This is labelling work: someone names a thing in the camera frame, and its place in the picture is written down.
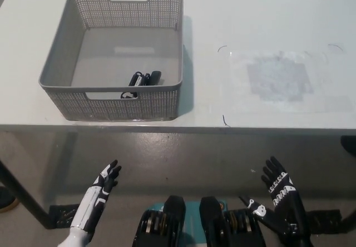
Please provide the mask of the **white and black right hand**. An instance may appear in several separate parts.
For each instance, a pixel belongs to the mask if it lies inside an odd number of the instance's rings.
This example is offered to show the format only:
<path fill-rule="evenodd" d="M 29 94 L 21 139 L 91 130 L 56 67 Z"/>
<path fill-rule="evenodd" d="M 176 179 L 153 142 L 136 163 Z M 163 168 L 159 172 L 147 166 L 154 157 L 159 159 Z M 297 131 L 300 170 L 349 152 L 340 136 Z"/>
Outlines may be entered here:
<path fill-rule="evenodd" d="M 275 157 L 265 161 L 261 180 L 267 187 L 274 208 L 270 209 L 247 195 L 239 196 L 249 213 L 276 233 L 284 246 L 313 246 L 299 191 Z"/>

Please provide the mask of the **white and black left hand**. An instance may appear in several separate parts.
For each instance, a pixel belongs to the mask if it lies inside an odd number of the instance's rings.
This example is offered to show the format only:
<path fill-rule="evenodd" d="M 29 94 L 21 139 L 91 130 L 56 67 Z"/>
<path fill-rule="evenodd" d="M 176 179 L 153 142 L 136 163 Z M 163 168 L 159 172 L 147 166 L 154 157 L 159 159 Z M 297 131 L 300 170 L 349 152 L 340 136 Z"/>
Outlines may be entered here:
<path fill-rule="evenodd" d="M 112 189 L 118 184 L 121 166 L 114 160 L 108 164 L 87 189 L 72 220 L 71 228 L 93 234 Z"/>

